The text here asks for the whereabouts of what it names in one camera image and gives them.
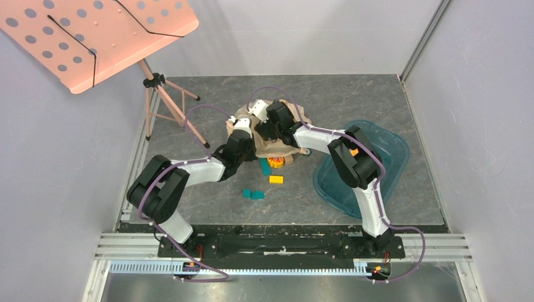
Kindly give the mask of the translucent orange plastic bag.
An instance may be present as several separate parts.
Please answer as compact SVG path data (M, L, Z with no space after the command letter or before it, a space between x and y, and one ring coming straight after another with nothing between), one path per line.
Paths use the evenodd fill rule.
M254 135L257 157L284 157L289 154L304 155L306 148L285 145L279 138L277 138L276 140L264 140L263 138L261 138L259 133L254 129L254 127L258 125L260 121L255 116L250 115L247 112L246 106L240 107L236 111L236 113L232 115L229 120L226 121L226 130L228 135L230 135L233 131L233 124L235 123L235 120L242 117L248 117L251 119L251 131Z

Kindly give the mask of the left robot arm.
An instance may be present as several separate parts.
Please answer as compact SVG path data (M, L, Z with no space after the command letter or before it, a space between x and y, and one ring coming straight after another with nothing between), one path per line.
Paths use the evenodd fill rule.
M243 162L256 159L254 137L248 130L233 130L227 143L210 158L172 161L156 155L127 191L127 201L174 240L182 256L193 255L198 240L193 227L177 210L183 191L204 182L222 182L232 177Z

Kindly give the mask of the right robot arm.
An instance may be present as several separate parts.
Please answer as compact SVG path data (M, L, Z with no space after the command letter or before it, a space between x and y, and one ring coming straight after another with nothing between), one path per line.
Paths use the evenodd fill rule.
M369 139L358 127L330 130L302 120L298 109L258 99L247 112L259 119L256 132L265 140L281 140L294 148L317 150L331 156L338 175L349 186L358 202L362 219L364 249L379 257L389 249L394 237L385 214L380 181L385 167Z

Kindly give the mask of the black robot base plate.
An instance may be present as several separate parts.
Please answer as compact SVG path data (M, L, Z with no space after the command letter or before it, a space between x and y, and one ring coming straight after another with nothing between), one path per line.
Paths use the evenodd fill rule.
M234 254L382 260L406 256L401 237L393 231L373 238L359 225L193 225L193 234L181 247L202 259Z

